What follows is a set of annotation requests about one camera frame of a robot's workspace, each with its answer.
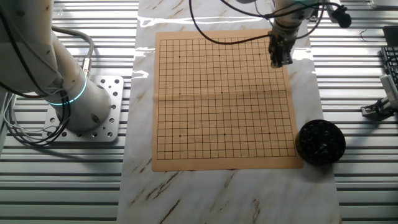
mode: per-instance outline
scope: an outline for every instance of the aluminum slat table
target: aluminum slat table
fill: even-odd
[[[347,140],[346,153],[335,164],[341,216],[344,224],[397,223],[398,121],[391,117],[370,122],[359,108],[385,97],[377,52],[386,45],[382,27],[397,24],[398,12],[374,10],[369,1],[341,2],[353,17],[351,27],[340,29],[325,18],[310,36],[324,117],[339,126]],[[56,26],[93,37],[92,74],[124,78],[119,140],[113,145],[49,149],[79,158],[70,159],[22,146],[7,136],[0,159],[0,223],[116,223],[139,1],[64,0],[54,6]],[[364,30],[363,40],[359,33]],[[74,57],[86,54],[83,40],[59,38]],[[17,117],[26,128],[42,128],[46,111],[42,100],[19,98],[16,103]]]

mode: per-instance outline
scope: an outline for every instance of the black cable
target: black cable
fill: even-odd
[[[30,71],[29,67],[27,66],[26,61],[24,60],[24,57],[22,56],[21,51],[18,48],[17,42],[15,41],[15,37],[13,36],[13,34],[11,32],[8,21],[4,15],[4,9],[1,5],[0,5],[0,18],[1,18],[1,21],[3,23],[5,30],[7,32],[8,38],[10,39],[12,48],[15,50],[15,52],[18,56],[18,59],[21,62],[22,66],[24,67],[27,75],[32,80],[32,82],[36,86],[36,88],[39,89],[42,93],[44,93],[45,96],[48,96],[49,93],[47,93],[45,90],[42,89],[42,87],[40,87],[40,85],[37,83],[36,79],[34,78],[32,72]]]
[[[302,38],[304,38],[304,37],[309,36],[310,34],[312,34],[312,32],[315,31],[316,28],[318,28],[319,24],[321,23],[321,20],[322,20],[322,17],[323,17],[323,13],[325,12],[325,5],[322,6],[322,9],[321,9],[321,10],[322,10],[322,11],[321,11],[321,14],[320,14],[320,16],[319,16],[319,18],[318,18],[318,21],[317,21],[317,23],[315,24],[315,26],[312,27],[312,30],[310,30],[309,32],[307,32],[307,33],[304,34],[304,35],[301,35],[300,37],[296,37],[296,40],[299,40],[299,39],[302,39]]]
[[[39,99],[39,98],[43,98],[43,97],[48,96],[48,95],[31,96],[31,95],[28,95],[28,94],[24,94],[24,93],[21,93],[21,92],[19,92],[17,90],[13,90],[12,88],[8,87],[6,84],[4,84],[2,82],[0,82],[0,86],[2,88],[4,88],[5,90],[7,90],[7,91],[9,91],[9,92],[11,92],[11,93],[13,93],[15,95],[19,95],[19,96],[22,96],[22,97],[25,97],[25,98]]]
[[[10,126],[6,123],[7,128],[9,130],[9,132],[11,133],[11,135],[22,144],[27,144],[27,145],[35,146],[35,147],[42,147],[42,146],[46,146],[48,144],[53,143],[63,133],[63,131],[67,127],[68,122],[69,122],[69,117],[71,115],[69,97],[67,95],[67,92],[65,90],[62,90],[60,92],[60,96],[61,96],[61,101],[62,101],[62,117],[60,118],[60,125],[57,126],[57,128],[55,128],[55,131],[53,133],[49,134],[49,136],[47,136],[46,138],[43,138],[42,140],[30,141],[30,140],[26,139],[24,134],[20,133],[20,131],[17,128]],[[6,116],[8,117],[9,122],[11,124],[14,124],[15,122],[12,118],[12,108],[9,107],[6,112],[7,112]]]
[[[93,51],[94,51],[94,41],[89,35],[87,35],[83,32],[77,31],[77,30],[65,29],[65,28],[61,28],[61,27],[57,27],[57,26],[51,26],[51,29],[55,32],[79,36],[83,40],[87,41],[90,46],[88,47],[88,53],[87,53],[86,57],[91,58],[91,56],[93,55]]]
[[[215,44],[221,44],[221,45],[242,44],[242,43],[249,42],[249,41],[252,41],[252,40],[257,40],[257,39],[261,39],[261,38],[265,38],[265,37],[270,37],[270,36],[271,36],[271,35],[269,35],[269,34],[266,34],[266,35],[261,35],[261,36],[258,36],[258,37],[251,37],[251,38],[248,38],[248,39],[245,39],[245,40],[239,40],[239,41],[235,41],[235,42],[220,42],[220,41],[217,41],[217,40],[213,40],[212,38],[208,37],[208,36],[199,28],[199,26],[198,26],[198,24],[197,24],[197,22],[196,22],[196,20],[195,20],[195,17],[193,16],[192,0],[189,0],[188,3],[189,3],[189,10],[190,10],[190,13],[191,13],[191,18],[192,18],[193,25],[195,25],[195,27],[197,28],[197,30],[199,31],[199,33],[200,33],[206,40],[209,40],[209,41],[211,41],[211,42],[213,42],[213,43],[215,43]]]
[[[265,19],[270,19],[270,18],[276,18],[276,17],[286,16],[286,15],[289,15],[289,14],[292,14],[292,13],[295,13],[295,12],[298,12],[298,11],[301,11],[301,10],[304,10],[304,9],[308,9],[308,8],[314,7],[314,6],[332,5],[332,6],[336,6],[336,7],[338,7],[338,8],[342,7],[341,5],[339,5],[339,4],[337,4],[337,3],[334,3],[334,2],[318,2],[318,3],[315,3],[315,4],[311,4],[311,5],[306,5],[306,6],[304,6],[304,7],[301,7],[301,8],[298,8],[298,9],[295,9],[295,10],[292,10],[292,11],[289,11],[289,12],[284,12],[284,13],[281,13],[281,14],[278,14],[278,15],[275,15],[275,12],[273,12],[273,13],[271,13],[271,14],[257,15],[257,14],[253,14],[253,13],[251,13],[251,12],[245,12],[245,11],[243,11],[243,10],[240,10],[240,9],[238,9],[238,8],[236,8],[236,7],[234,7],[234,6],[232,6],[230,3],[226,2],[225,0],[220,0],[220,1],[221,1],[222,3],[224,3],[225,5],[227,5],[228,7],[230,7],[231,9],[233,9],[233,10],[235,10],[235,11],[238,11],[238,12],[240,12],[240,13],[242,13],[242,14],[245,14],[245,15],[248,15],[248,16],[254,16],[254,17],[262,17],[262,18],[265,18]]]
[[[368,30],[368,29],[365,29],[364,31],[362,31],[362,32],[359,33],[359,35],[361,36],[362,40],[363,40],[363,41],[366,41],[366,42],[368,42],[368,41],[365,40],[365,39],[363,38],[362,34],[365,33],[367,30]]]

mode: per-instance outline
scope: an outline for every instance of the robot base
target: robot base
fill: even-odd
[[[113,142],[117,140],[124,80],[120,76],[105,75],[93,75],[91,79],[93,83],[102,86],[109,93],[111,97],[111,112],[107,119],[96,129],[82,133],[74,133],[65,129],[55,142]],[[59,125],[59,120],[55,109],[49,106],[44,128],[57,125]],[[47,129],[47,131],[54,130],[55,127]],[[43,138],[45,137],[47,137],[47,132],[43,132]]]

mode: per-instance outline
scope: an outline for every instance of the robotic arm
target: robotic arm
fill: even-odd
[[[333,6],[330,4],[330,0],[321,1],[326,4],[326,9],[323,6],[321,15],[323,15],[323,10],[327,10],[332,22],[338,22],[342,28],[347,28],[351,25],[351,17],[345,13],[346,8],[344,6]],[[272,31],[269,32],[271,35],[269,53],[271,55],[272,67],[280,68],[283,65],[293,63],[290,51],[295,41],[308,36],[310,32],[313,31],[301,37],[297,37],[302,21],[308,19],[314,11],[314,7],[306,6],[319,2],[320,0],[272,0],[274,7],[272,10],[273,14],[285,14],[284,16],[275,17],[272,23]]]

